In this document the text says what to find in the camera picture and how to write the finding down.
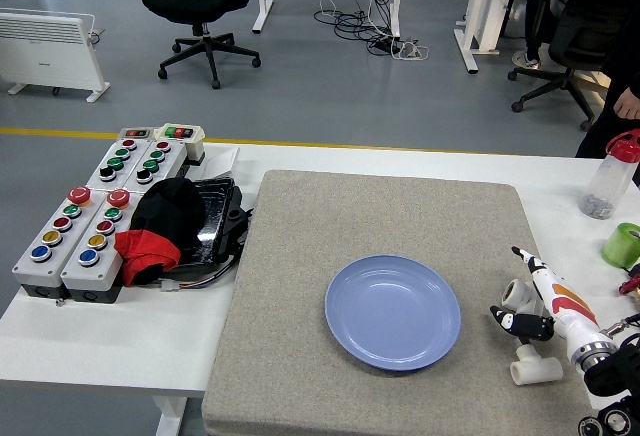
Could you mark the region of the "person's hand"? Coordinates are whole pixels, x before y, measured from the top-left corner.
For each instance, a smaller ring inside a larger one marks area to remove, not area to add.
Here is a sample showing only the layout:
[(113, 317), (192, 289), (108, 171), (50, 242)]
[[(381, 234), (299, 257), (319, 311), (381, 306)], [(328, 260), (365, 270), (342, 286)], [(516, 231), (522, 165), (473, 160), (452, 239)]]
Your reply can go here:
[(614, 104), (615, 114), (626, 120), (640, 119), (640, 99), (630, 88), (625, 89)]

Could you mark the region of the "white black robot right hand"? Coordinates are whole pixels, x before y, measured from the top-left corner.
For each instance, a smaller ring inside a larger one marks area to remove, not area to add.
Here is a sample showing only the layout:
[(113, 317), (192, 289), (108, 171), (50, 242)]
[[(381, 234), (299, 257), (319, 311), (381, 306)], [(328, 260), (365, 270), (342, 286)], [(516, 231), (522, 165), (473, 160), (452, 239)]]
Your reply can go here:
[(589, 354), (615, 350), (587, 303), (563, 278), (535, 255), (516, 246), (512, 252), (525, 263), (531, 279), (511, 281), (501, 304), (490, 308), (503, 330), (521, 340), (548, 341), (557, 335), (566, 342), (567, 357), (574, 364)]

